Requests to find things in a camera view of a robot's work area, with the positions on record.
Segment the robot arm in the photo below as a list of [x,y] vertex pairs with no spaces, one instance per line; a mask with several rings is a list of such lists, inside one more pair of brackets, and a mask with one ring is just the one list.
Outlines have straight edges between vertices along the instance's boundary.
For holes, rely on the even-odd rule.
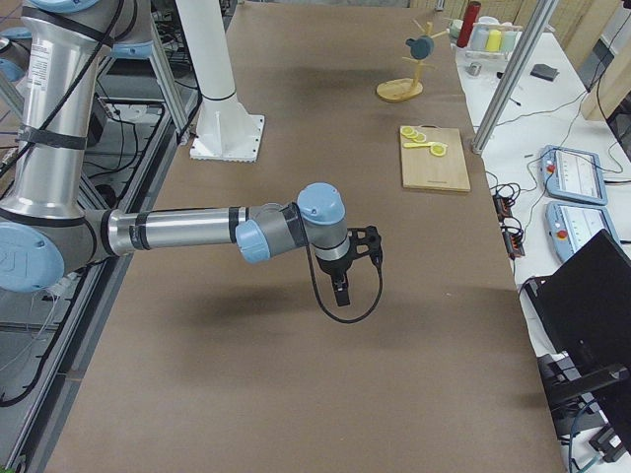
[[231,242],[249,262],[312,244],[338,305],[350,304],[346,272],[355,259],[370,255],[380,270],[377,230],[349,231],[342,200],[329,184],[308,186],[297,204],[286,206],[141,214],[81,209],[77,194],[97,62],[110,51],[118,57],[151,53],[149,2],[31,0],[23,21],[33,50],[15,183],[0,200],[0,288],[36,291],[88,263],[136,250]]

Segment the white post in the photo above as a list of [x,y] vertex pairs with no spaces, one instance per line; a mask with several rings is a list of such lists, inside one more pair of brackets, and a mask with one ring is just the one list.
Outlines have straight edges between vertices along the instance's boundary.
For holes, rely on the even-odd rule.
[[249,115],[237,97],[217,0],[176,0],[203,103],[190,156],[254,162],[264,117]]

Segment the wooden beam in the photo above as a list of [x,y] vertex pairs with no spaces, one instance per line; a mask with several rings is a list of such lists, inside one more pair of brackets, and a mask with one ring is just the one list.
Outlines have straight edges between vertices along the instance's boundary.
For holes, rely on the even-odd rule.
[[594,86],[581,104],[581,113],[587,120],[604,120],[609,117],[631,91],[631,41],[613,58],[600,79],[600,87]]
[[565,46],[565,54],[575,70],[588,58],[619,5],[620,0],[592,1]]

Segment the table surface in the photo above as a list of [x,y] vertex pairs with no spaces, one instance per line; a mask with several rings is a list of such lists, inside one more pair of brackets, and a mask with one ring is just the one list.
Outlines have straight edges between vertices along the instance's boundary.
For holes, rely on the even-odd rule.
[[[470,193],[401,185],[399,125],[457,127],[466,150],[473,136],[446,40],[420,98],[375,95],[412,74],[415,15],[240,5],[228,37],[240,100],[266,116],[258,162],[182,150],[157,204],[288,202],[331,182],[349,225],[383,236],[376,313],[327,319],[302,251],[255,266],[232,246],[139,253],[47,471],[564,470],[482,161],[465,151]],[[350,317],[377,277],[365,261],[349,277]]]
[[[482,65],[481,73],[477,77],[471,77],[466,73],[466,67],[472,61],[480,62]],[[538,63],[544,63],[559,70],[559,75],[554,82],[543,81],[529,74],[532,66]],[[506,62],[471,57],[465,51],[458,50],[456,65],[466,94],[471,122],[473,125],[478,125],[499,84],[496,73],[505,70]],[[543,34],[512,94],[512,98],[521,106],[509,101],[499,122],[513,120],[520,115],[554,110],[565,103],[568,105],[557,111],[521,117],[516,121],[496,127],[482,154],[487,170],[496,174],[501,183],[516,182],[523,189],[534,189],[523,193],[513,208],[514,215],[524,225],[530,221],[526,230],[526,257],[516,260],[515,281],[518,285],[531,276],[550,275],[561,265],[548,235],[544,216],[545,204],[558,199],[544,194],[538,163],[530,164],[531,172],[536,176],[536,182],[533,181],[526,168],[527,163],[541,155],[544,146],[559,146],[565,140],[563,146],[567,148],[597,153],[600,164],[605,169],[620,171],[621,167],[622,172],[605,171],[605,179],[631,178],[629,159],[617,144],[606,123],[587,121],[579,114],[579,106],[586,94],[581,79],[554,35]],[[493,176],[489,176],[488,180],[490,185],[497,183]],[[631,239],[631,212],[629,212],[631,185],[608,185],[606,191],[609,200],[607,209],[619,237]],[[623,249],[631,256],[631,247],[623,246]],[[522,306],[530,340],[537,355],[554,353],[525,293],[522,294]],[[587,444],[587,439],[596,431],[585,431],[575,442],[574,456],[581,465],[586,464],[594,455],[594,451]],[[597,464],[591,471],[595,473],[631,471],[631,455],[624,455],[614,464]]]

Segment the label on robot arm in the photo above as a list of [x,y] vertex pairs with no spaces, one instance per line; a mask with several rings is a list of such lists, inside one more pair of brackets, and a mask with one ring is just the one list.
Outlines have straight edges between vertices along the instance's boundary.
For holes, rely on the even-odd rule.
[[31,64],[27,86],[33,90],[45,92],[50,77],[50,45],[43,41],[31,46]]

